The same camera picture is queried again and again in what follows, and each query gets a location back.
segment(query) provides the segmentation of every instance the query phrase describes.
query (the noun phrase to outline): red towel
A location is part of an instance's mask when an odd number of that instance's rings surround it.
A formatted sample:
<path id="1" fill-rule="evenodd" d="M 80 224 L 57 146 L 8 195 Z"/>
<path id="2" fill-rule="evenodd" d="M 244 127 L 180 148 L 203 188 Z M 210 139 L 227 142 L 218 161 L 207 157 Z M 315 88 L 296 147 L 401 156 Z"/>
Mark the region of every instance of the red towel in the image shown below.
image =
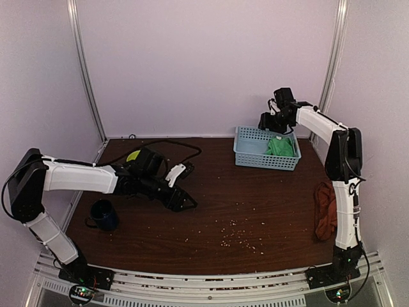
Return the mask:
<path id="1" fill-rule="evenodd" d="M 328 240 L 337 227 L 337 203 L 331 182 L 322 182 L 314 193 L 315 234 L 321 241 Z"/>

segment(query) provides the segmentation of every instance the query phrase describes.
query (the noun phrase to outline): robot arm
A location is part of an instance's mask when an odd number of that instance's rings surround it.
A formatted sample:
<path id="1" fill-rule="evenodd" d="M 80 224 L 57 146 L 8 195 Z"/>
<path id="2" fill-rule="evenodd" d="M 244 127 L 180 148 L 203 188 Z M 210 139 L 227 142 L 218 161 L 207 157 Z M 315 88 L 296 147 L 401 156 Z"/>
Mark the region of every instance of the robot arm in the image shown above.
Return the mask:
<path id="1" fill-rule="evenodd" d="M 191 163 L 178 164 L 166 177 L 157 173 L 164 157 L 146 147 L 124 165 L 96 166 L 43 156 L 30 149 L 8 182 L 12 218 L 28 227 L 52 251 L 62 266 L 59 277 L 76 283 L 109 289 L 113 272 L 88 266 L 80 249 L 66 236 L 42 205 L 43 191 L 78 190 L 104 194 L 143 194 L 158 199 L 172 211 L 197 206 L 196 201 L 175 185 L 193 170 Z"/>
<path id="2" fill-rule="evenodd" d="M 308 102 L 297 102 L 291 89 L 274 92 L 279 111 L 261 115 L 259 128 L 285 134 L 288 127 L 302 125 L 329 145 L 325 171 L 334 186 L 337 202 L 337 237 L 332 264 L 309 269 L 306 274 L 310 288 L 324 287 L 346 278 L 359 277 L 356 269 L 362 256 L 359 230 L 359 184 L 362 167 L 360 131 L 337 123 Z"/>

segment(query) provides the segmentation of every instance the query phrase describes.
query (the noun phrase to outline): white wall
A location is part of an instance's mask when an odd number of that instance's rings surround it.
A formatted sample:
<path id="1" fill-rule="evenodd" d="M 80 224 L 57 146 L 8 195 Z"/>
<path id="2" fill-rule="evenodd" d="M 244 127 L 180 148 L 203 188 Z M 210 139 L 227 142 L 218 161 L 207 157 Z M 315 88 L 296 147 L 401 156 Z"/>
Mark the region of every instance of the white wall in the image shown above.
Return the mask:
<path id="1" fill-rule="evenodd" d="M 77 64 L 66 1 L 0 2 L 0 182 L 26 150 L 90 160 L 99 147 Z M 61 222 L 72 193 L 45 195 Z M 0 306 L 21 306 L 39 246 L 0 212 Z"/>
<path id="2" fill-rule="evenodd" d="M 351 1 L 328 113 L 362 131 L 363 238 L 368 251 L 380 252 L 398 306 L 409 300 L 408 29 L 408 1 Z"/>
<path id="3" fill-rule="evenodd" d="M 107 135 L 230 136 L 283 86 L 318 103 L 337 3 L 78 1 Z"/>

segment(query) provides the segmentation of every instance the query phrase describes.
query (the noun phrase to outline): black cable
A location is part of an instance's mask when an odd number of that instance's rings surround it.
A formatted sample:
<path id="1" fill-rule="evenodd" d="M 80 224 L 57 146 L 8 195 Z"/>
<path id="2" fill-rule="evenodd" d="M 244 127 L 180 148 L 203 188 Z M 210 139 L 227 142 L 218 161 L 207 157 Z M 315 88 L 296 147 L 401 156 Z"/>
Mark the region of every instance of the black cable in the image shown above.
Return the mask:
<path id="1" fill-rule="evenodd" d="M 89 162 L 66 160 L 66 159 L 55 159 L 54 162 L 66 163 L 66 164 L 78 164 L 78 165 L 83 165 L 83 166 L 94 166 L 94 164 L 89 163 Z"/>
<path id="2" fill-rule="evenodd" d="M 356 172 L 354 172 L 354 170 L 352 169 L 352 167 L 351 167 L 351 165 L 350 165 L 350 163 L 348 162 L 348 159 L 347 159 L 348 149 L 347 149 L 347 147 L 346 147 L 346 144 L 347 144 L 347 142 L 348 142 L 349 135 L 350 135 L 350 132 L 347 130 L 347 131 L 346 131 L 346 139 L 345 139 L 345 142 L 344 142 L 344 162 L 345 162 L 346 166 L 348 167 L 348 169 L 351 171 L 352 175 L 354 175 L 354 176 L 357 177 L 361 182 L 363 182 L 363 181 L 366 181 L 366 179 L 365 179 L 365 178 L 362 178 L 361 176 L 359 176 L 358 174 L 356 174 Z"/>
<path id="3" fill-rule="evenodd" d="M 293 132 L 294 132 L 293 127 L 290 127 L 290 128 L 289 128 L 289 131 L 283 133 L 282 135 L 283 135 L 283 136 L 286 136 L 287 134 L 291 134 L 291 133 L 293 133 Z"/>
<path id="4" fill-rule="evenodd" d="M 277 112 L 277 110 L 274 109 L 274 107 L 271 105 L 271 102 L 274 102 L 274 103 L 275 103 L 275 99 L 274 99 L 274 98 L 271 98 L 271 99 L 269 99 L 269 100 L 267 101 L 268 108 L 269 108 L 270 111 L 273 110 L 273 111 L 274 111 L 274 114 L 277 114 L 278 112 Z"/>
<path id="5" fill-rule="evenodd" d="M 47 249 L 52 253 L 52 255 L 53 255 L 54 258 L 55 258 L 55 259 L 52 261 L 52 264 L 53 264 L 53 266 L 54 266 L 56 269 L 62 269 L 62 270 L 65 272 L 65 274 L 68 275 L 69 278 L 71 278 L 71 279 L 74 280 L 76 283 L 80 284 L 81 286 L 86 287 L 85 284 L 84 284 L 84 282 L 82 282 L 81 280 L 78 280 L 77 278 L 75 278 L 75 276 L 74 276 L 71 272 L 69 272 L 69 271 L 66 269 L 65 265 L 61 262 L 60 259 L 58 259 L 57 255 L 56 255 L 51 249 L 49 249 L 48 247 L 47 247 Z"/>
<path id="6" fill-rule="evenodd" d="M 72 292 L 74 292 L 74 288 L 77 288 L 77 287 L 82 287 L 82 288 L 86 288 L 86 289 L 88 289 L 88 290 L 90 290 L 90 291 L 94 291 L 94 294 L 92 295 L 92 296 L 90 296 L 89 298 L 87 298 L 87 300 L 86 301 L 81 301 L 81 303 L 77 303 L 77 302 L 74 302 L 73 301 L 73 299 L 71 298 L 71 293 Z M 69 291 L 68 291 L 68 297 L 70 298 L 70 301 L 72 302 L 72 303 L 74 303 L 75 305 L 87 305 L 89 302 L 91 302 L 92 300 L 93 300 L 93 298 L 94 298 L 94 296 L 95 296 L 95 290 L 92 290 L 92 289 L 90 289 L 90 288 L 88 288 L 88 287 L 85 287 L 85 286 L 83 286 L 83 285 L 73 285 L 70 289 L 69 289 Z"/>
<path id="7" fill-rule="evenodd" d="M 357 242 L 358 242 L 358 244 L 359 244 L 359 247 L 360 247 L 360 249 L 361 249 L 361 251 L 362 251 L 362 254 L 364 254 L 368 271 L 366 272 L 366 277 L 365 277 L 365 279 L 364 279 L 364 282 L 361 284 L 360 288 L 354 293 L 354 295 L 351 296 L 350 298 L 348 298 L 348 302 L 351 301 L 352 299 L 354 299 L 354 298 L 359 294 L 359 292 L 364 288 L 365 284 L 366 284 L 367 281 L 368 281 L 369 273 L 370 273 L 370 271 L 371 271 L 371 265 L 369 264 L 369 260 L 368 260 L 368 257 L 367 257 L 367 255 L 366 255 L 366 252 L 365 252 L 365 249 L 364 249 L 364 245 L 362 244 L 361 241 L 359 241 L 359 238 L 358 238 L 358 228 L 357 228 L 357 227 L 355 227 L 355 238 L 356 238 L 356 240 L 357 240 Z"/>
<path id="8" fill-rule="evenodd" d="M 14 219 L 15 221 L 18 221 L 11 213 L 9 213 L 6 209 L 6 205 L 4 203 L 4 193 L 6 192 L 7 185 L 9 182 L 14 178 L 15 175 L 17 175 L 20 171 L 22 171 L 24 168 L 36 163 L 36 162 L 42 162 L 42 161 L 50 161 L 48 158 L 41 158 L 41 159 L 36 159 L 32 160 L 28 163 L 25 163 L 24 165 L 20 166 L 17 168 L 4 182 L 3 188 L 1 189 L 1 206 L 3 207 L 4 212 L 8 215 L 8 217 Z"/>
<path id="9" fill-rule="evenodd" d="M 325 115 L 324 113 L 321 113 L 321 112 L 317 112 L 317 113 L 318 113 L 319 115 L 321 115 L 322 117 L 325 117 L 327 120 L 333 122 L 334 124 L 339 125 L 338 122 L 336 122 L 335 120 L 333 120 L 331 117 Z"/>
<path id="10" fill-rule="evenodd" d="M 127 157 L 128 155 L 130 155 L 132 152 L 134 152 L 136 150 L 140 150 L 143 147 L 153 145 L 153 144 L 157 144 L 157 143 L 169 143 L 169 144 L 184 146 L 184 147 L 191 148 L 191 149 L 194 149 L 194 150 L 197 151 L 196 153 L 184 158 L 184 160 L 182 160 L 180 163 L 184 163 L 185 161 L 190 160 L 191 158 L 194 158 L 194 157 L 196 157 L 196 156 L 198 156 L 198 155 L 200 155 L 202 153 L 202 149 L 200 147 L 198 147 L 198 146 L 190 145 L 190 144 L 187 144 L 187 143 L 182 143 L 182 142 L 179 142 L 179 141 L 173 141 L 173 140 L 170 140 L 170 139 L 157 139 L 157 140 L 154 140 L 154 141 L 151 141 L 151 142 L 148 142 L 148 143 L 133 147 L 133 149 L 127 151 L 123 155 L 120 155 L 119 157 L 117 157 L 117 158 L 115 158 L 115 159 L 113 159 L 111 161 L 105 162 L 105 163 L 98 163 L 96 166 L 107 166 L 107 165 L 114 164 L 115 162 L 118 162 L 119 160 Z"/>
<path id="11" fill-rule="evenodd" d="M 164 159 L 164 164 L 165 164 L 165 173 L 162 175 L 162 179 L 165 179 L 167 173 L 169 172 L 169 163 L 167 162 L 166 159 Z"/>

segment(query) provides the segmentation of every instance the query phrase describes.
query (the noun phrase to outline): wooden table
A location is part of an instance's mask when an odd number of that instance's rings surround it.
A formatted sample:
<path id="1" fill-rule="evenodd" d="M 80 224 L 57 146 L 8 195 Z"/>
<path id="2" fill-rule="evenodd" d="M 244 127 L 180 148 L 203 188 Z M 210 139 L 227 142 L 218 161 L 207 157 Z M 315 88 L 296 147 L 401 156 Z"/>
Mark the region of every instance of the wooden table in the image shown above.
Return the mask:
<path id="1" fill-rule="evenodd" d="M 111 140 L 101 162 L 141 141 Z M 314 236 L 313 192 L 327 177 L 308 140 L 299 140 L 302 158 L 295 171 L 235 166 L 233 139 L 183 141 L 203 149 L 192 159 L 194 172 L 178 182 L 198 207 L 175 213 L 159 201 L 85 192 L 67 234 L 89 263 L 164 274 L 235 274 L 331 261 L 334 236 L 326 242 Z M 152 148 L 171 166 L 192 153 L 169 144 Z M 101 198 L 111 200 L 119 215 L 113 232 L 84 225 L 91 205 Z"/>

